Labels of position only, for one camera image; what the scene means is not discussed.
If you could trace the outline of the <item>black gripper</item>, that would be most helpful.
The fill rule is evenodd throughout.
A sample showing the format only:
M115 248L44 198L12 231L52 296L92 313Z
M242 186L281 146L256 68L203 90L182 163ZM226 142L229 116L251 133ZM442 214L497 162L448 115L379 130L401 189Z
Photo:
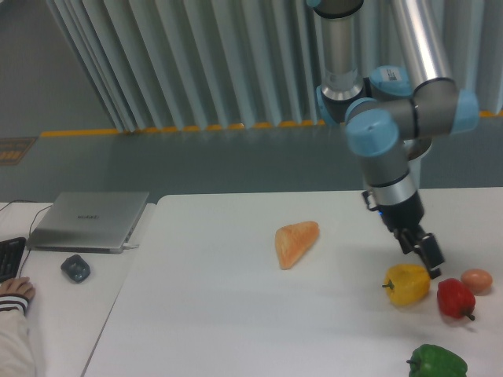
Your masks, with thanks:
M362 193L363 200L369 211L377 211L389 232L395 234L403 254L415 251L416 239L414 236L424 235L420 221L424 216L424 207L418 192L410 198L392 205L376 204L370 206L370 191ZM439 248L435 235L426 233L417 241L417 252L431 279L441 276L440 265L445 259Z

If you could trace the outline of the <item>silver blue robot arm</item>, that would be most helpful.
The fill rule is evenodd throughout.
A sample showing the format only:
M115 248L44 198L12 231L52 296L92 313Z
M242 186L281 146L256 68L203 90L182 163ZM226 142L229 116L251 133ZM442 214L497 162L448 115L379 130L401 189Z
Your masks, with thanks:
M473 130L479 103L457 88L430 2L393 1L391 11L412 92L376 98L370 79L359 75L354 20L360 1L311 1L320 17L325 73L317 91L327 120L343 126L365 182L364 201L377 212L404 254L415 253L428 275L444 261L432 233L421 227L424 208L409 168L406 142Z

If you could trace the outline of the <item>white sleeved forearm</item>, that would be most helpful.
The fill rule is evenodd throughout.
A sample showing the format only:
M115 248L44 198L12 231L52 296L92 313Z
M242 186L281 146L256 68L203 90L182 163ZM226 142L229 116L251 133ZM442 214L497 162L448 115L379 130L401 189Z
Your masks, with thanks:
M28 300L1 294L1 376L36 376L25 316Z

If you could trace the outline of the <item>person's hand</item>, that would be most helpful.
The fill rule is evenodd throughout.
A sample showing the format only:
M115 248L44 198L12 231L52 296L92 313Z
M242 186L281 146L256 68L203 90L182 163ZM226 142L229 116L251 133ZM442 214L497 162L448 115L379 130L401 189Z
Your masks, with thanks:
M36 289L29 277L12 278L1 283L1 296L20 296L31 301L36 294Z

